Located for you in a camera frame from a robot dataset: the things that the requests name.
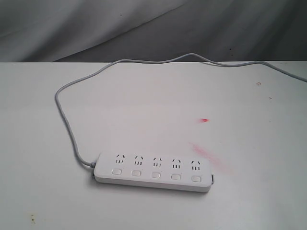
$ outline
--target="white power strip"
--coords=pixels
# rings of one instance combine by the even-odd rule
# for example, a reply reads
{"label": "white power strip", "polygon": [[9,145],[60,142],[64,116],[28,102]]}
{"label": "white power strip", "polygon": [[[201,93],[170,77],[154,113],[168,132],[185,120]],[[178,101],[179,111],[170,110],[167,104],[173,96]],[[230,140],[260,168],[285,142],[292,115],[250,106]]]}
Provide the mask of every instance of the white power strip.
{"label": "white power strip", "polygon": [[204,158],[100,154],[94,169],[98,182],[208,192],[214,183]]}

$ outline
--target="power strip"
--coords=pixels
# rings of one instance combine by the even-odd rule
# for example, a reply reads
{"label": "power strip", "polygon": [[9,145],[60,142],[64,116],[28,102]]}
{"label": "power strip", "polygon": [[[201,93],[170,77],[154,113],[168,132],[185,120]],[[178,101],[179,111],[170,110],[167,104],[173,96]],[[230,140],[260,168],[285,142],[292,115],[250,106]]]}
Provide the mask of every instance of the power strip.
{"label": "power strip", "polygon": [[98,182],[206,193],[214,183],[204,158],[100,154],[94,176]]}

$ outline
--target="socket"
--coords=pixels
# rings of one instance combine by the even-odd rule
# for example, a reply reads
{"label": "socket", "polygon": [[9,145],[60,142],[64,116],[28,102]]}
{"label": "socket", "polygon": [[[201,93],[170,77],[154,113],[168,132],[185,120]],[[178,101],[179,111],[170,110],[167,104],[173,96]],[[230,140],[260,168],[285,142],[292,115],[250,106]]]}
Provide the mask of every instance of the socket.
{"label": "socket", "polygon": [[199,157],[100,154],[98,182],[206,193],[214,183],[209,161]]}

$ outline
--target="pink smudge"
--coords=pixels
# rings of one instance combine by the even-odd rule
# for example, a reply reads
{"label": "pink smudge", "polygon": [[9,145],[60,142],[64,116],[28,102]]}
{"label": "pink smudge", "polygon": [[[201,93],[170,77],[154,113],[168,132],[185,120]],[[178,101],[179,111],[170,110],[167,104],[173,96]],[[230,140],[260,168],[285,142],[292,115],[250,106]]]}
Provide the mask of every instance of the pink smudge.
{"label": "pink smudge", "polygon": [[201,118],[198,120],[199,123],[204,123],[204,122],[207,122],[209,121],[209,119],[205,119],[205,118]]}
{"label": "pink smudge", "polygon": [[208,153],[207,151],[205,151],[203,148],[201,148],[200,146],[198,146],[197,144],[191,143],[192,145],[192,150],[197,153],[199,156],[206,158],[207,160],[209,160],[211,162],[211,164],[219,169],[220,171],[224,172],[224,173],[232,173],[233,171],[227,167],[226,165],[224,165],[220,159],[218,159],[217,157],[213,156],[212,154]]}

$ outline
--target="gray fabric backdrop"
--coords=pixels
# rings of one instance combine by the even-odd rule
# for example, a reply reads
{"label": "gray fabric backdrop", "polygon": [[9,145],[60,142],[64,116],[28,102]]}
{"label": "gray fabric backdrop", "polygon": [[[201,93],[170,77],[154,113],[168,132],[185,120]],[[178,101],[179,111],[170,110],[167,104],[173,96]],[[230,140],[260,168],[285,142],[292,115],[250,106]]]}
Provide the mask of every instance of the gray fabric backdrop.
{"label": "gray fabric backdrop", "polygon": [[306,12],[304,0],[0,0],[0,61],[307,60]]}

